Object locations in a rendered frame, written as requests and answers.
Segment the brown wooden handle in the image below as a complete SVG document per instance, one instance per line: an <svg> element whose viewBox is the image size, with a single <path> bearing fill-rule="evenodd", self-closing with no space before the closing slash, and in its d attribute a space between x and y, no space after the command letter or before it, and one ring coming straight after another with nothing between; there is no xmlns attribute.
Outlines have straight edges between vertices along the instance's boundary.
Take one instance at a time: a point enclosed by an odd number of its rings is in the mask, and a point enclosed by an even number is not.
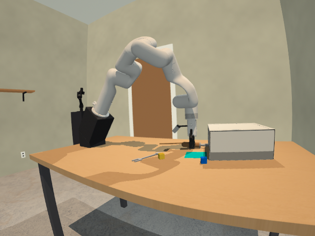
<svg viewBox="0 0 315 236"><path fill-rule="evenodd" d="M195 148L208 147L209 145L202 145L201 143L194 143ZM189 147L189 142L183 142L183 147Z"/></svg>

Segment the teal flat square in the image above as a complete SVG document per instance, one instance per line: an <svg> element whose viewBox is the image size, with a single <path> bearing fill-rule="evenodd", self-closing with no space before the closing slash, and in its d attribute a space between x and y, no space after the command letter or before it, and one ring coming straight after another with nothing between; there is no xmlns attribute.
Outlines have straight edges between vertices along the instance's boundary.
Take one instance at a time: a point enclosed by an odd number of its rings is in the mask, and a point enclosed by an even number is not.
<svg viewBox="0 0 315 236"><path fill-rule="evenodd" d="M207 152L186 152L184 158L200 158L202 156L207 157Z"/></svg>

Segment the blue cube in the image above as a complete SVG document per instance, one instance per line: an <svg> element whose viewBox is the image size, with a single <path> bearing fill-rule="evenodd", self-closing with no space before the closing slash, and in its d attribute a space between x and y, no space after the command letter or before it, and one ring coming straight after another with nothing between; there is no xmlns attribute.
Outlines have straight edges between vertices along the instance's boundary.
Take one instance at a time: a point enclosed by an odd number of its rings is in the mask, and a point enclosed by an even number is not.
<svg viewBox="0 0 315 236"><path fill-rule="evenodd" d="M201 164L207 164L207 157L206 156L201 157Z"/></svg>

